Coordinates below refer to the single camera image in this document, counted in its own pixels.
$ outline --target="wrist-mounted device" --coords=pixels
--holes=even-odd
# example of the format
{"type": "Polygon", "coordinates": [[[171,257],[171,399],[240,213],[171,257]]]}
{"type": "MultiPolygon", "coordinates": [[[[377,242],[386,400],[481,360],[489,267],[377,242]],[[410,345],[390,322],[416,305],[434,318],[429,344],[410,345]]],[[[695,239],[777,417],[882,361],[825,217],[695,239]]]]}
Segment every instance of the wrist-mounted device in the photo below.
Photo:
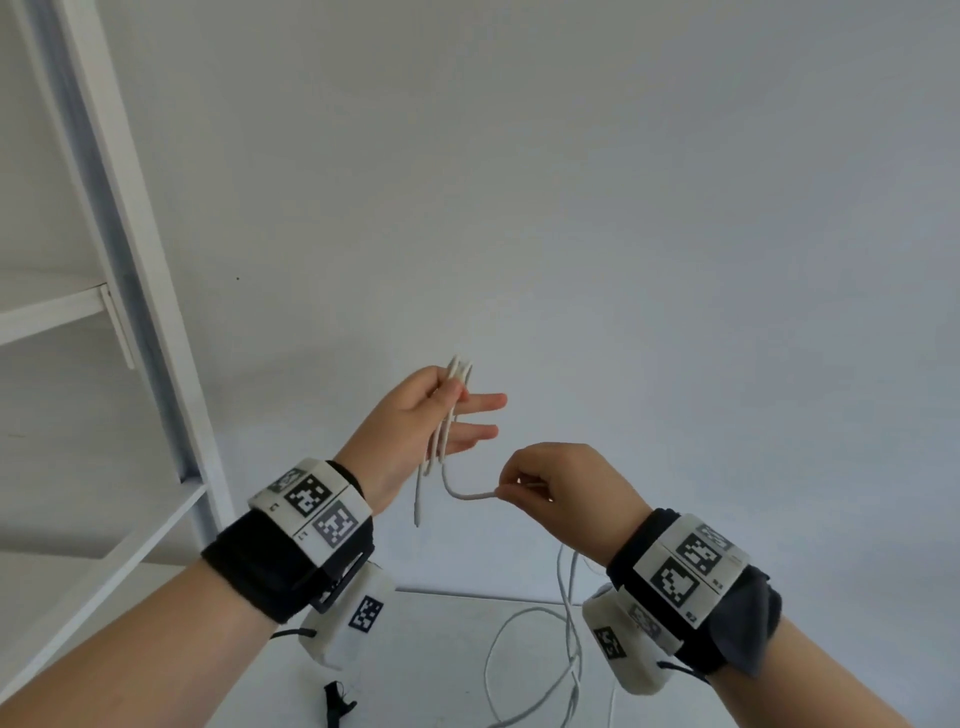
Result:
{"type": "Polygon", "coordinates": [[[780,595],[750,556],[692,514],[658,509],[613,557],[621,609],[666,655],[709,675],[759,674],[780,595]]]}
{"type": "Polygon", "coordinates": [[[370,506],[333,461],[302,460],[249,505],[203,557],[277,623],[308,604],[326,612],[373,553],[370,506]]]}

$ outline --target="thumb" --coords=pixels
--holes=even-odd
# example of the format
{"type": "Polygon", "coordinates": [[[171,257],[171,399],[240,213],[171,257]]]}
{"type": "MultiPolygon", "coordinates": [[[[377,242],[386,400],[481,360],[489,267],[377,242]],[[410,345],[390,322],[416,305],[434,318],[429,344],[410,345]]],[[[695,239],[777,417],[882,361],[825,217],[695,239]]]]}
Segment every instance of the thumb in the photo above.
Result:
{"type": "Polygon", "coordinates": [[[500,500],[512,503],[534,521],[549,528],[555,504],[544,497],[542,488],[531,488],[517,483],[500,483],[494,492],[500,500]]]}
{"type": "Polygon", "coordinates": [[[463,391],[464,383],[460,379],[451,377],[426,400],[422,401],[417,410],[430,423],[432,429],[442,422],[449,411],[456,406],[463,391]]]}

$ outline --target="shelf board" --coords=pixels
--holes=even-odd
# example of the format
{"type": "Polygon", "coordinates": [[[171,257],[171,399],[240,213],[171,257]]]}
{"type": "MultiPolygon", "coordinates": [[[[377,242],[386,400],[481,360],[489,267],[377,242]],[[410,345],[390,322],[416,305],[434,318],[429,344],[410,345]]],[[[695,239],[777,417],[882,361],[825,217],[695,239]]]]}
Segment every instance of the shelf board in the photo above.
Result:
{"type": "MultiPolygon", "coordinates": [[[[109,554],[93,562],[55,604],[37,611],[39,618],[0,655],[0,702],[43,669],[203,494],[202,485],[185,487],[167,508],[157,509],[109,554]]],[[[14,588],[11,594],[19,591],[14,588]]]]}
{"type": "Polygon", "coordinates": [[[102,280],[0,271],[0,346],[105,311],[102,280]]]}

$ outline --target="hand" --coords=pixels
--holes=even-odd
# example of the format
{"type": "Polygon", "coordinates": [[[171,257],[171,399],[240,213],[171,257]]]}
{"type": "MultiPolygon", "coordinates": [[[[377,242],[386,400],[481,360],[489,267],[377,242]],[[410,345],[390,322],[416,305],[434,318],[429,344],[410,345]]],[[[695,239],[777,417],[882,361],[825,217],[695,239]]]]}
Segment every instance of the hand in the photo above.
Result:
{"type": "MultiPolygon", "coordinates": [[[[442,367],[426,367],[408,376],[380,401],[334,458],[360,481],[374,515],[394,501],[451,408],[456,407],[458,415],[471,415],[507,405],[506,395],[472,395],[462,382],[445,379],[442,367]]],[[[446,454],[468,450],[497,432],[496,425],[454,423],[446,454]]]]}
{"type": "Polygon", "coordinates": [[[604,567],[653,512],[589,445],[540,443],[518,450],[500,474],[496,495],[604,567]]]}

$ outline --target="black cable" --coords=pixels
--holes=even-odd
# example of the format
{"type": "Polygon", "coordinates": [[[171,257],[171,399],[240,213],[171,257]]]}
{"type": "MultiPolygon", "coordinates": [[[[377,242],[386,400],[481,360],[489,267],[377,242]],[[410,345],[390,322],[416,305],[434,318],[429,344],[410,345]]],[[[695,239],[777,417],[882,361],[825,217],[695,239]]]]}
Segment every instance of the black cable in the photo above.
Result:
{"type": "Polygon", "coordinates": [[[315,629],[304,629],[303,627],[299,629],[281,629],[279,632],[274,632],[270,636],[272,640],[274,637],[286,637],[287,635],[301,635],[302,637],[316,637],[317,630],[315,629]]]}
{"type": "Polygon", "coordinates": [[[662,667],[663,669],[675,669],[678,672],[685,672],[687,675],[693,675],[701,682],[707,683],[708,685],[710,684],[709,680],[703,673],[697,672],[695,669],[690,669],[689,667],[681,667],[679,665],[674,665],[673,663],[667,662],[658,662],[657,667],[662,667]]]}

